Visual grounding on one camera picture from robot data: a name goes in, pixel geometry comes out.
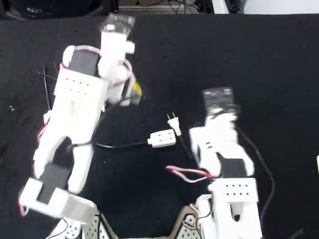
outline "power outlet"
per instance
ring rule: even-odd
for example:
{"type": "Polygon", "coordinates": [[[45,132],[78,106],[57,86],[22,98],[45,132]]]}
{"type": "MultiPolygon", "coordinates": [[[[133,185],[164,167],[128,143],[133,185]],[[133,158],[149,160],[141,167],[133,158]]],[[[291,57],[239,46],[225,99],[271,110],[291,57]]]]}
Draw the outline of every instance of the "power outlet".
{"type": "Polygon", "coordinates": [[[152,145],[153,148],[166,147],[176,144],[176,137],[174,130],[168,129],[155,133],[151,133],[148,143],[152,145]]]}

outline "red and white wire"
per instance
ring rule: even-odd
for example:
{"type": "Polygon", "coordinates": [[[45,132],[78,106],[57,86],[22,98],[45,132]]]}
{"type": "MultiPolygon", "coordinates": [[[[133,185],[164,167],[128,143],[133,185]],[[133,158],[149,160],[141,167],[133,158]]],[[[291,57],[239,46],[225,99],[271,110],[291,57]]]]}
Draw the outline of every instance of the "red and white wire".
{"type": "Polygon", "coordinates": [[[40,142],[40,138],[42,134],[45,132],[45,128],[47,127],[48,123],[49,121],[44,126],[42,126],[42,128],[36,133],[36,140],[38,143],[40,142]]]}
{"type": "Polygon", "coordinates": [[[125,60],[122,62],[122,64],[127,68],[128,73],[127,73],[127,75],[126,75],[126,77],[125,77],[124,80],[115,83],[115,84],[113,85],[113,87],[120,86],[120,85],[124,84],[124,83],[130,78],[130,76],[131,76],[132,73],[133,73],[132,65],[131,65],[131,63],[130,63],[127,59],[125,59],[125,60]]]}
{"type": "Polygon", "coordinates": [[[19,197],[21,195],[22,189],[20,189],[19,193],[18,193],[18,208],[19,208],[19,214],[21,217],[25,217],[28,212],[29,212],[29,208],[28,207],[24,207],[19,203],[19,197]]]}
{"type": "Polygon", "coordinates": [[[197,182],[205,180],[207,178],[207,177],[202,177],[202,178],[198,178],[198,179],[192,180],[192,179],[187,178],[184,174],[182,174],[179,171],[170,170],[170,172],[175,174],[175,175],[177,175],[178,177],[180,177],[181,179],[183,179],[187,183],[197,183],[197,182]]]}
{"type": "Polygon", "coordinates": [[[208,178],[212,178],[212,179],[217,178],[217,176],[215,176],[215,175],[212,175],[210,173],[207,173],[207,172],[204,172],[204,171],[201,171],[201,170],[197,170],[197,169],[180,168],[180,167],[176,167],[176,166],[172,166],[172,165],[166,166],[166,169],[169,172],[179,176],[180,178],[182,178],[184,181],[186,181],[188,183],[197,183],[199,181],[202,181],[202,180],[206,179],[207,177],[208,178]],[[182,172],[195,173],[195,174],[198,174],[198,175],[202,175],[204,177],[196,179],[196,180],[191,180],[191,179],[187,178],[182,172]]]}
{"type": "Polygon", "coordinates": [[[190,230],[197,230],[197,228],[195,226],[193,226],[192,224],[186,222],[186,221],[183,221],[182,222],[183,226],[190,229],[190,230]]]}

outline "perforated bracket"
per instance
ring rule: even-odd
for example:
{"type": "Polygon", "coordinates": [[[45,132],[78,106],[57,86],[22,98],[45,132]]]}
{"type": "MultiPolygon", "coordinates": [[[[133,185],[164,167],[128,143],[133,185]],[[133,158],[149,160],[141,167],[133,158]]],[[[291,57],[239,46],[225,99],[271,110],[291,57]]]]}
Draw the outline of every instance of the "perforated bracket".
{"type": "Polygon", "coordinates": [[[224,202],[258,202],[254,178],[220,178],[208,186],[224,202]]]}
{"type": "MultiPolygon", "coordinates": [[[[196,218],[193,215],[186,215],[183,221],[195,227],[196,218]]],[[[200,235],[196,229],[190,229],[181,224],[180,230],[177,232],[175,239],[200,239],[200,235]]]]}
{"type": "Polygon", "coordinates": [[[104,100],[107,87],[106,80],[61,68],[54,95],[65,95],[75,102],[85,102],[94,106],[95,103],[104,100]]]}
{"type": "Polygon", "coordinates": [[[94,216],[90,224],[84,225],[82,228],[82,239],[110,239],[104,224],[100,222],[99,216],[94,216]]]}
{"type": "Polygon", "coordinates": [[[61,219],[55,229],[51,232],[50,236],[54,239],[110,239],[104,224],[101,222],[99,226],[99,217],[94,216],[91,223],[83,225],[71,219],[61,219]]]}
{"type": "Polygon", "coordinates": [[[75,239],[80,235],[81,232],[81,224],[79,222],[65,219],[68,223],[68,227],[64,232],[64,236],[68,239],[75,239]]]}

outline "yellow object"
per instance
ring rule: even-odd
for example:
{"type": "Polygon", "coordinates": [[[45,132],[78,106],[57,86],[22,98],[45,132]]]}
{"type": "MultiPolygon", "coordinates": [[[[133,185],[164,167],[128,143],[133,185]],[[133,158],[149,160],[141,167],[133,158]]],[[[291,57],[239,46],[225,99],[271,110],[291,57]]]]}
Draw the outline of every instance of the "yellow object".
{"type": "Polygon", "coordinates": [[[141,89],[141,86],[139,85],[139,83],[135,82],[132,86],[132,90],[134,90],[138,96],[142,96],[143,92],[142,92],[142,89],[141,89]]]}

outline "white wire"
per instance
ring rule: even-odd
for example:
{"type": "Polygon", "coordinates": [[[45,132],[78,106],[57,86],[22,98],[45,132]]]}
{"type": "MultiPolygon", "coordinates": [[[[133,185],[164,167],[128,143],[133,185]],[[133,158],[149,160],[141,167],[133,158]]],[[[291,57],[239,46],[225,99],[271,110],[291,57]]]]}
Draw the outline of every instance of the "white wire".
{"type": "Polygon", "coordinates": [[[190,208],[192,208],[197,213],[197,215],[199,215],[199,211],[198,211],[197,207],[193,203],[189,204],[189,206],[190,206],[190,208]]]}
{"type": "Polygon", "coordinates": [[[88,46],[88,45],[80,45],[76,46],[75,50],[87,50],[87,51],[93,51],[99,55],[101,55],[101,50],[99,48],[96,48],[94,46],[88,46]]]}
{"type": "Polygon", "coordinates": [[[176,170],[176,171],[180,171],[180,172],[191,172],[191,173],[198,173],[198,174],[207,174],[206,172],[201,171],[201,170],[191,169],[191,168],[180,168],[180,167],[176,167],[176,166],[173,166],[173,165],[166,166],[166,169],[176,170]]]}
{"type": "Polygon", "coordinates": [[[133,69],[132,69],[132,65],[131,63],[125,59],[123,62],[121,62],[121,64],[125,65],[126,68],[128,69],[128,73],[126,75],[126,77],[124,78],[124,80],[120,81],[120,82],[116,82],[114,85],[111,86],[112,87],[117,87],[117,86],[121,86],[122,84],[124,84],[128,79],[132,78],[133,76],[133,69]]]}
{"type": "Polygon", "coordinates": [[[173,174],[179,176],[180,178],[182,178],[184,181],[186,181],[187,183],[197,183],[199,181],[202,181],[202,180],[205,180],[207,177],[202,177],[202,178],[199,178],[199,179],[195,179],[195,180],[191,180],[189,178],[187,178],[184,174],[182,174],[181,172],[179,171],[176,171],[176,170],[172,170],[171,171],[173,174]]]}

